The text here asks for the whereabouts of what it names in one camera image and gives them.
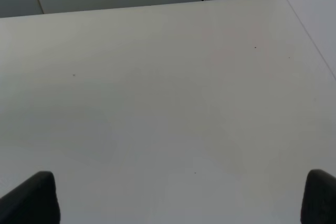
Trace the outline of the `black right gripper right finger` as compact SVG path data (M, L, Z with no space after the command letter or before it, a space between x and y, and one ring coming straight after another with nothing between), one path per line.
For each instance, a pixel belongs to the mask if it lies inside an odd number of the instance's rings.
M335 224L335 177L313 169L307 175L304 188L300 222Z

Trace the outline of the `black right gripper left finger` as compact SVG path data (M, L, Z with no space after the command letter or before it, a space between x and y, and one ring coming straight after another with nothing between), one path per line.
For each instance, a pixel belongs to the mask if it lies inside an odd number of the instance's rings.
M53 173L37 172L1 197L1 223L60 223Z

